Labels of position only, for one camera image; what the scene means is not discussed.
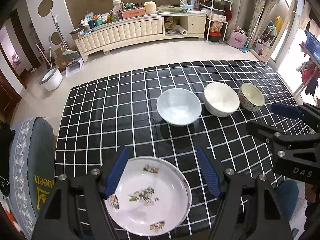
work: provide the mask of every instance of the bowl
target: bowl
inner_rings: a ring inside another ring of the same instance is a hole
[[[243,83],[238,91],[238,96],[241,105],[251,112],[257,112],[264,105],[262,92],[251,83]]]
[[[227,117],[239,107],[239,98],[232,87],[213,82],[204,89],[204,105],[207,110],[217,117]]]
[[[183,88],[166,90],[157,100],[157,110],[160,116],[173,126],[193,123],[199,118],[201,109],[199,98]]]
[[[116,191],[105,205],[112,219],[139,236],[165,234],[187,217],[191,189],[168,161],[142,156],[129,159]]]

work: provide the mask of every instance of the bolt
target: bolt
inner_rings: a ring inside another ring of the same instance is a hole
[[[67,178],[66,174],[61,174],[59,180],[65,180]]]
[[[267,180],[267,177],[263,174],[260,174],[259,179],[265,181],[265,180]]]
[[[93,175],[98,175],[100,173],[100,170],[99,169],[93,169],[92,171],[91,171],[91,174],[93,174]]]
[[[285,152],[284,151],[278,151],[277,152],[279,157],[284,157],[285,156]]]
[[[233,169],[230,169],[230,168],[226,169],[226,174],[233,175],[234,173],[235,171]]]

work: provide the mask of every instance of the plate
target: plate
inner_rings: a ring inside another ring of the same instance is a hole
[[[191,189],[171,163],[154,157],[129,159],[116,192],[105,200],[112,219],[139,236],[165,234],[187,217]]]

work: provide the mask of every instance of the blue basket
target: blue basket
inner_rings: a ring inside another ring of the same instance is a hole
[[[308,37],[305,44],[305,48],[320,64],[320,42],[310,31],[305,30],[305,34]]]

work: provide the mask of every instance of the table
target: table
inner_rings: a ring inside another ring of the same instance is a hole
[[[204,104],[204,87],[224,82],[237,92],[243,82],[259,87],[265,105],[256,113],[242,107],[226,118],[212,116],[203,105],[192,125],[168,125],[156,110],[158,96],[167,89],[192,90]],[[271,171],[266,144],[248,135],[248,120],[276,126],[286,134],[308,134],[299,120],[271,114],[270,105],[295,100],[278,74],[258,61],[197,61],[154,66],[121,73],[72,88],[61,119],[55,158],[55,176],[81,176],[110,159],[110,149],[127,145],[130,157],[149,155],[178,167],[192,190],[192,207],[185,221],[168,234],[150,237],[176,238],[205,230],[215,220],[220,201],[210,195],[196,161],[195,150],[206,147],[225,168],[256,177],[264,173],[274,187],[284,179]],[[90,234],[84,197],[79,198],[80,220]],[[141,238],[115,224],[121,239]]]

